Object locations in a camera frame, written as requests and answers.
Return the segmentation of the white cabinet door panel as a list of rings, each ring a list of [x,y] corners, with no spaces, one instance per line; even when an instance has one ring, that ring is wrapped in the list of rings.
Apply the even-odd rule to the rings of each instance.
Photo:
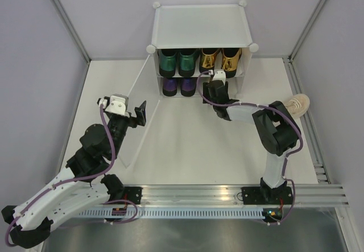
[[[118,159],[125,167],[134,162],[140,152],[154,111],[159,102],[159,84],[155,62],[148,56],[129,93],[128,110],[135,127],[129,127],[121,145]]]

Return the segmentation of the purple loafer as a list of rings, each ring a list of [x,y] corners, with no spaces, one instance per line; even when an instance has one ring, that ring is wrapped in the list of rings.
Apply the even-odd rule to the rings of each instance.
[[[164,96],[173,97],[177,94],[177,79],[176,78],[164,78],[162,93]]]
[[[183,78],[180,85],[181,95],[192,97],[196,92],[196,79],[193,77]]]

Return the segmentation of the gold pointed shoe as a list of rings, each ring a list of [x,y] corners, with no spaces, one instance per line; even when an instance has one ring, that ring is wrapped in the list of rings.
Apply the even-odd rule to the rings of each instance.
[[[200,73],[215,69],[217,55],[219,54],[220,50],[220,48],[202,48],[200,50]]]
[[[226,78],[230,79],[236,75],[238,63],[242,55],[242,48],[223,48],[221,69]]]

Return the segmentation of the gold pointed shoe front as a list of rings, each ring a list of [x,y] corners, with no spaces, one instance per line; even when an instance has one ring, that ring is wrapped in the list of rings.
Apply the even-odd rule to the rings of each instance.
[[[242,48],[223,48],[221,69],[226,78],[230,79],[236,75],[238,63],[242,55]]]

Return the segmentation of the green loafer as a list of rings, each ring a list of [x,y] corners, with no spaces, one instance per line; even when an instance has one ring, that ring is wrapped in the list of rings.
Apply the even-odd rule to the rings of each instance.
[[[192,77],[195,72],[196,60],[199,50],[195,48],[185,48],[179,51],[179,75],[182,77]]]
[[[177,65],[176,49],[160,49],[159,56],[159,73],[162,77],[172,78],[175,75]]]

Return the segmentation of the beige sneaker front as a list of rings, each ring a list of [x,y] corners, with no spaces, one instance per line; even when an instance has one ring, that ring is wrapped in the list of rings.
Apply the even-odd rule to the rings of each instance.
[[[308,111],[310,99],[306,94],[296,94],[285,101],[284,106],[293,119],[298,119]]]

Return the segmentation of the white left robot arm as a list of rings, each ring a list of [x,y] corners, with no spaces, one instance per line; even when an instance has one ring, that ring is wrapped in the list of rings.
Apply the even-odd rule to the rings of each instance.
[[[35,196],[21,205],[8,205],[1,211],[9,225],[5,234],[8,247],[25,249],[44,242],[50,234],[75,215],[98,204],[122,204],[118,218],[108,224],[124,224],[136,216],[123,219],[129,206],[138,211],[140,201],[128,194],[117,175],[109,171],[114,165],[128,128],[146,124],[146,103],[134,109],[132,116],[109,98],[98,100],[100,124],[92,124],[80,138],[81,147],[63,168]]]

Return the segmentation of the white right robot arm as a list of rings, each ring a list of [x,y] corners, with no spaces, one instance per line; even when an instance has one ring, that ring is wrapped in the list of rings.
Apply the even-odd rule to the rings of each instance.
[[[213,105],[219,118],[242,121],[255,126],[262,146],[266,150],[266,168],[259,186],[242,187],[245,205],[293,204],[294,188],[284,178],[288,156],[297,143],[302,142],[301,131],[284,104],[275,101],[267,106],[242,104],[231,99],[228,84],[212,80],[202,84],[203,102]]]

